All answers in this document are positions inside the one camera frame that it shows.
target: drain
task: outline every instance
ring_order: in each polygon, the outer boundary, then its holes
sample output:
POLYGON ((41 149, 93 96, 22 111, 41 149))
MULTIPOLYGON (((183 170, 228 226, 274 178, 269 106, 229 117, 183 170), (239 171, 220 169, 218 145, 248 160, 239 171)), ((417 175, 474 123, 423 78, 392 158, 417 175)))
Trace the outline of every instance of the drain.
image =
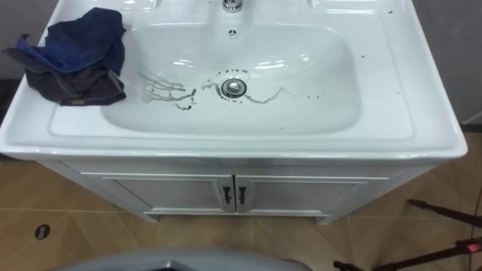
POLYGON ((239 98, 245 95, 246 84, 240 79, 229 79, 223 83, 221 91, 228 98, 239 98))
POLYGON ((234 29, 231 29, 230 31, 228 31, 227 34, 229 35, 230 38, 235 38, 236 36, 238 36, 238 32, 234 29))

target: white cabinet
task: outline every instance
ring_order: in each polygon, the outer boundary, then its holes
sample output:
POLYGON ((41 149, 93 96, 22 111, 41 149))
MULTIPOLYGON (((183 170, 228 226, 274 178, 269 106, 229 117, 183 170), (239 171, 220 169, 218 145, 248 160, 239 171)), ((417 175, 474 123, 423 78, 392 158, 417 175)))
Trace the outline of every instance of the white cabinet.
POLYGON ((431 169, 246 161, 43 161, 146 221, 158 215, 294 215, 330 223, 431 169))
POLYGON ((323 216, 376 180, 236 176, 237 211, 252 215, 323 216))
POLYGON ((156 214, 234 213, 230 175, 101 175, 114 180, 156 214))

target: faucet base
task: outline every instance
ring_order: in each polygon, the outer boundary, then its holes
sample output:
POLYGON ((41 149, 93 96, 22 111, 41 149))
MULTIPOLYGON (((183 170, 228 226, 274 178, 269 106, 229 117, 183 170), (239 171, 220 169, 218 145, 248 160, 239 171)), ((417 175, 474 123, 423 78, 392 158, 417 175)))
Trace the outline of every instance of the faucet base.
POLYGON ((223 0, 223 9, 235 13, 243 9, 243 0, 223 0))

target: wall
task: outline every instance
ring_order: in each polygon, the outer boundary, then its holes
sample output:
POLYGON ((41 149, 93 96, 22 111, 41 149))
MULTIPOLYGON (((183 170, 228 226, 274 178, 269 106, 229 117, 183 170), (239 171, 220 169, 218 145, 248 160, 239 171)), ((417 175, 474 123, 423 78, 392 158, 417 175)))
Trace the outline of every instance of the wall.
POLYGON ((482 1, 413 3, 459 122, 471 122, 482 111, 482 1))
MULTIPOLYGON (((0 48, 13 47, 20 34, 37 44, 57 0, 0 0, 0 48)), ((23 68, 0 53, 0 80, 21 78, 23 68)))

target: blue towel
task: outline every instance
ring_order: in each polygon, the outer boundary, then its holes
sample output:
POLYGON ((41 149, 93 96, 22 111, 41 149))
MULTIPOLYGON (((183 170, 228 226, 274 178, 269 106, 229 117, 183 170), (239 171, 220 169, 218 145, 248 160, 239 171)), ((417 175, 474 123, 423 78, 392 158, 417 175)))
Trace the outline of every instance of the blue towel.
POLYGON ((120 75, 125 59, 122 14, 94 8, 82 18, 48 28, 45 47, 30 46, 20 36, 17 49, 29 54, 61 75, 79 72, 98 62, 120 75))

